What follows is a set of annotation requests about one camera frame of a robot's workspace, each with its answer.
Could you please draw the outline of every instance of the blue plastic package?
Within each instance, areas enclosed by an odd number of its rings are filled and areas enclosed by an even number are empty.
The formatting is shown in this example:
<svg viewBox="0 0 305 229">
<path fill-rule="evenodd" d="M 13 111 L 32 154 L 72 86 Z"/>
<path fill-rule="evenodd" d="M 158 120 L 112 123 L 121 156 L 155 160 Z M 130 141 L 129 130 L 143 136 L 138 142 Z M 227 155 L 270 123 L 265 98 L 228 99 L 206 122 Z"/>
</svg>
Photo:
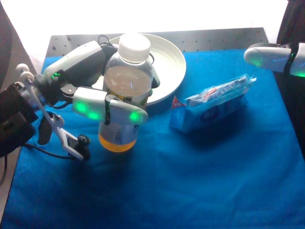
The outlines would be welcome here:
<svg viewBox="0 0 305 229">
<path fill-rule="evenodd" d="M 175 96 L 170 126 L 187 133 L 225 118 L 247 103 L 244 95 L 255 81 L 256 78 L 244 74 L 187 97 L 185 104 Z"/>
</svg>

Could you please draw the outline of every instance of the bottle bottom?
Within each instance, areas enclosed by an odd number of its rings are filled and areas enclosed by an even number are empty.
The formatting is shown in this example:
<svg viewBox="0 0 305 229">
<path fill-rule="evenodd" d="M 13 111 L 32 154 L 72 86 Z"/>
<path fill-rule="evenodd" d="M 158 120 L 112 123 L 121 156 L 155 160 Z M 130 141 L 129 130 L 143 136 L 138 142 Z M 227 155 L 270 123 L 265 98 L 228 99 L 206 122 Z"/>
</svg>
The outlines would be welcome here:
<svg viewBox="0 0 305 229">
<path fill-rule="evenodd" d="M 135 139 L 133 142 L 130 142 L 128 144 L 117 145 L 117 144 L 113 144 L 111 142 L 106 141 L 101 135 L 99 135 L 99 141 L 100 141 L 101 145 L 104 148 L 108 149 L 109 151 L 112 151 L 115 153 L 122 153 L 122 152 L 125 152 L 125 151 L 131 149 L 134 146 L 137 139 Z"/>
</svg>

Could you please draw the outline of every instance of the white background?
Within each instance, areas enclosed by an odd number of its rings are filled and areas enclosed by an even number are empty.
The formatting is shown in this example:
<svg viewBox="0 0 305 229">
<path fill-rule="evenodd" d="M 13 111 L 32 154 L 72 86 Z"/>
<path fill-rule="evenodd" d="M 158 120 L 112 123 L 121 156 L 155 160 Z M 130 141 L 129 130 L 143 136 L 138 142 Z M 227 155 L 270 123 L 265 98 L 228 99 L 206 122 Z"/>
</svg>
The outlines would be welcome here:
<svg viewBox="0 0 305 229">
<path fill-rule="evenodd" d="M 276 42 L 286 0 L 2 0 L 38 73 L 52 35 L 264 27 Z"/>
</svg>

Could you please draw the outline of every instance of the perforated metal plate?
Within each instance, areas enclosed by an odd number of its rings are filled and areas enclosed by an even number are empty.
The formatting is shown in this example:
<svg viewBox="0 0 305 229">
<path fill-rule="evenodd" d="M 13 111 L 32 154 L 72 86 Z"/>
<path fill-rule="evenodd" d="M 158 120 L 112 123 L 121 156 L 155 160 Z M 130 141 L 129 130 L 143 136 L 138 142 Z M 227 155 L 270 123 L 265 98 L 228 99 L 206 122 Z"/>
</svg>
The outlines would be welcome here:
<svg viewBox="0 0 305 229">
<path fill-rule="evenodd" d="M 255 43 L 268 42 L 263 28 L 149 32 L 148 34 L 160 36 L 169 40 L 182 52 L 246 49 Z M 122 34 L 106 35 L 109 39 L 112 39 L 121 36 Z M 51 36 L 46 56 L 64 56 L 82 44 L 90 41 L 97 41 L 98 36 L 99 34 L 53 35 Z"/>
</svg>

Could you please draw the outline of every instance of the plastic bottle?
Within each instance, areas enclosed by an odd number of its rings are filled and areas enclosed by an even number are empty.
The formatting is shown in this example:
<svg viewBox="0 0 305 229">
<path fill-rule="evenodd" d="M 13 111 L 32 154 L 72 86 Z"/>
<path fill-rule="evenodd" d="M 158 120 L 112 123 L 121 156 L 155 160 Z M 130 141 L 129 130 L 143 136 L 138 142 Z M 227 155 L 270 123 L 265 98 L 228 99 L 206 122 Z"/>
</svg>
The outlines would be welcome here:
<svg viewBox="0 0 305 229">
<path fill-rule="evenodd" d="M 103 90 L 119 99 L 145 108 L 152 86 L 153 68 L 148 57 L 150 41 L 137 33 L 120 37 L 118 51 L 108 60 Z M 124 152 L 137 140 L 138 125 L 100 122 L 99 141 L 108 150 Z"/>
</svg>

